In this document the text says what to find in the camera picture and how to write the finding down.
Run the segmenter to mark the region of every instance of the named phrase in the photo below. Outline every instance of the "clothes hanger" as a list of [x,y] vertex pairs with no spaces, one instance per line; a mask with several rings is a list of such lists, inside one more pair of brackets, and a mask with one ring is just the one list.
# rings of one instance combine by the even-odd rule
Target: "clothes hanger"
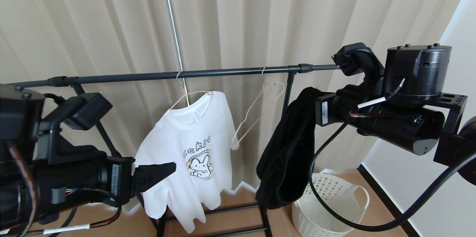
[[[181,72],[182,72],[182,71],[179,71],[179,72],[177,73],[177,77],[175,77],[175,79],[178,79],[178,78],[179,78],[178,75],[179,75]],[[213,96],[213,92],[211,92],[211,91],[195,91],[195,92],[186,93],[185,87],[182,86],[182,88],[183,88],[183,93],[184,93],[184,94],[170,107],[170,110],[173,109],[173,108],[180,102],[180,100],[182,100],[182,99],[183,99],[185,96],[187,96],[187,95],[192,95],[192,94],[195,94],[195,93],[207,93],[208,95]],[[209,101],[209,105],[208,105],[207,109],[205,110],[205,112],[203,113],[203,115],[202,115],[200,118],[203,118],[203,117],[205,116],[205,114],[206,114],[207,111],[208,111],[208,108],[210,107],[210,103],[211,103],[211,100]]]
[[[260,93],[258,94],[258,96],[256,97],[255,101],[253,101],[253,103],[250,105],[250,107],[248,108],[248,111],[246,112],[246,115],[245,115],[245,119],[243,120],[243,122],[241,122],[239,125],[238,125],[238,128],[236,129],[235,131],[235,135],[233,136],[233,138],[231,139],[231,149],[234,149],[242,140],[243,138],[246,136],[246,134],[248,134],[248,132],[250,132],[250,130],[253,128],[253,126],[255,126],[255,124],[261,119],[261,117],[266,114],[269,110],[269,108],[277,101],[277,99],[284,93],[284,84],[283,83],[270,83],[268,84],[267,86],[265,86],[265,78],[263,76],[263,73],[265,71],[265,68],[263,68],[263,70],[261,71],[261,78],[263,79],[263,88],[261,89]],[[277,95],[277,97],[268,105],[268,107],[266,108],[266,110],[256,119],[256,121],[253,123],[253,125],[250,126],[250,128],[241,136],[240,139],[238,139],[237,143],[235,145],[233,145],[233,140],[235,140],[235,138],[237,137],[237,134],[238,134],[238,131],[239,129],[241,128],[241,126],[243,125],[243,123],[245,123],[246,119],[248,119],[248,114],[250,113],[250,110],[251,108],[253,108],[253,105],[255,105],[255,103],[258,101],[258,98],[260,98],[260,96],[263,94],[263,92],[265,91],[266,88],[268,88],[269,86],[276,86],[277,84],[280,84],[283,89],[281,90],[281,92],[279,93],[279,95]]]

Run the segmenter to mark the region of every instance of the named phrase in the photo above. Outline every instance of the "white t-shirt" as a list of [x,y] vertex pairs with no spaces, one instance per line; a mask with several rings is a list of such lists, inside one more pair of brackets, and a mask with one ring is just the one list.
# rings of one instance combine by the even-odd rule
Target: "white t-shirt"
[[221,191],[231,188],[234,134],[228,102],[221,92],[206,93],[186,108],[165,112],[139,147],[135,164],[175,162],[177,169],[143,193],[147,215],[158,219],[168,205],[188,233],[195,229],[194,218],[204,223],[201,203],[215,209],[221,203]]

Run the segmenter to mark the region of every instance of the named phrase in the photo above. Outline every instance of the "hanger hook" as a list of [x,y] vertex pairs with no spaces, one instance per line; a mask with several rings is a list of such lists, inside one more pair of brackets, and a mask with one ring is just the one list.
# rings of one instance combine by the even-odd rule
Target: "hanger hook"
[[[175,79],[177,79],[177,80],[179,79],[179,76],[178,76],[178,75],[179,75],[182,71],[179,71],[179,72],[177,73],[177,76],[175,77]],[[184,84],[181,83],[180,80],[179,80],[178,82],[179,82],[178,84],[179,84],[183,89],[185,89]]]
[[266,68],[266,67],[267,67],[267,66],[264,66],[264,67],[263,67],[263,70],[261,71],[261,79],[263,80],[263,85],[265,84],[265,76],[263,75],[263,73],[265,72],[265,68]]

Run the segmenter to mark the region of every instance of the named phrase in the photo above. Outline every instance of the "white wall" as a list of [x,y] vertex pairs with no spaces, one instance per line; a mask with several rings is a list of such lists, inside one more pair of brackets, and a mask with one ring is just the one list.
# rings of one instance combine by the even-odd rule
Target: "white wall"
[[[453,47],[444,91],[469,96],[463,125],[476,115],[476,0],[461,1],[440,42]],[[363,164],[403,212],[445,170],[434,154],[415,156],[378,140]],[[410,222],[422,237],[463,237],[475,235],[475,217],[476,186],[456,174]]]

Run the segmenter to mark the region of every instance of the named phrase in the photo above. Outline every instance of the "clothes rack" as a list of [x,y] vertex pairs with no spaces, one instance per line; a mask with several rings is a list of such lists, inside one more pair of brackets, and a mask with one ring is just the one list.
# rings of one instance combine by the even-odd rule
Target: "clothes rack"
[[[336,70],[338,66],[335,65],[311,65],[311,64],[298,64],[290,66],[278,66],[278,67],[255,67],[255,68],[236,68],[236,69],[217,69],[217,70],[201,70],[201,71],[182,71],[180,72],[180,78],[197,78],[197,77],[212,77],[212,76],[239,76],[249,74],[275,74],[275,73],[287,73],[286,91],[284,93],[284,102],[282,108],[282,116],[286,113],[286,108],[289,105],[289,97],[291,96],[291,88],[294,82],[294,75],[297,73],[309,73],[311,71],[324,71],[324,70]],[[42,81],[24,81],[20,83],[9,83],[13,86],[19,86],[23,88],[51,86],[51,87],[66,87],[71,86],[77,95],[85,93],[82,84],[86,83],[115,83],[120,81],[145,81],[145,80],[164,80],[164,79],[176,79],[178,71],[171,71],[165,73],[146,73],[146,74],[116,74],[106,76],[84,76],[84,77],[66,77],[57,76]],[[107,148],[111,152],[112,156],[122,157],[116,150],[114,144],[109,138],[106,130],[102,126],[101,122],[96,124],[96,128],[99,131],[102,139],[106,143]],[[144,207],[144,200],[140,193],[136,194],[139,202]],[[267,209],[259,204],[242,205],[231,208],[221,208],[205,212],[206,215],[216,214],[228,211],[242,210],[247,208],[259,208],[261,218],[263,220],[262,227],[256,227],[249,230],[238,230],[223,234],[210,235],[207,237],[228,237],[234,235],[240,235],[245,233],[263,231],[266,237],[272,237],[271,227],[267,217]],[[158,220],[158,222],[150,218],[155,229],[157,230],[157,236],[163,237],[165,230],[165,223],[168,220],[175,220],[174,216],[167,217],[167,212]]]

